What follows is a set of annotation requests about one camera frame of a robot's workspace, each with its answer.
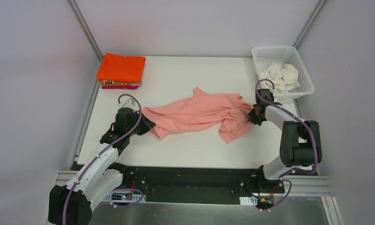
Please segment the pink t-shirt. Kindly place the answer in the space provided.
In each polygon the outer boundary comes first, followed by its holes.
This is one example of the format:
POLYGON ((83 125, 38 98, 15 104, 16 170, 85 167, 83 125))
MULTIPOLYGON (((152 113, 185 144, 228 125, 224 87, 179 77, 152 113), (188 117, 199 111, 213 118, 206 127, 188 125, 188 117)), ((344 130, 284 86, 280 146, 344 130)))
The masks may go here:
POLYGON ((155 123, 152 134, 198 132, 220 125, 219 136, 231 143, 251 130, 248 113, 253 106, 238 93, 209 94, 195 88, 193 96, 159 107, 146 107, 143 115, 155 123))

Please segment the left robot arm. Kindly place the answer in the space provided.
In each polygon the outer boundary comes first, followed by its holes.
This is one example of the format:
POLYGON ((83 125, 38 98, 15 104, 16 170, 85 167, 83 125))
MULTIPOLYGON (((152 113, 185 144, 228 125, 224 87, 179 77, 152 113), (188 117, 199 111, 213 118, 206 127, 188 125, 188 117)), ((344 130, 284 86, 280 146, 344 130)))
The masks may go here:
POLYGON ((130 168, 116 162, 133 135, 144 135, 155 127, 140 110, 120 108, 115 121, 79 172, 66 184, 55 185, 49 194, 48 222, 55 225, 87 225, 99 203, 124 184, 130 168))

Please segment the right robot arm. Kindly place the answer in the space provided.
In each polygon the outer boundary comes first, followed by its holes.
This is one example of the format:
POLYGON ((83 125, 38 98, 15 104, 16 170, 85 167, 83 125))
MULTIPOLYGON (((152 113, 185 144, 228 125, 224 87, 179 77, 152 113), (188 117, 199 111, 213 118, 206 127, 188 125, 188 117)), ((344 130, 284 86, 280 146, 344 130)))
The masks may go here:
POLYGON ((321 162, 320 127, 314 120, 304 120, 274 101, 269 89, 259 89, 255 94, 256 104, 248 113, 249 121, 261 126, 269 121, 281 130, 279 156, 258 168, 253 186, 260 192, 270 191, 280 179, 293 171, 304 172, 305 167, 315 167, 321 162))

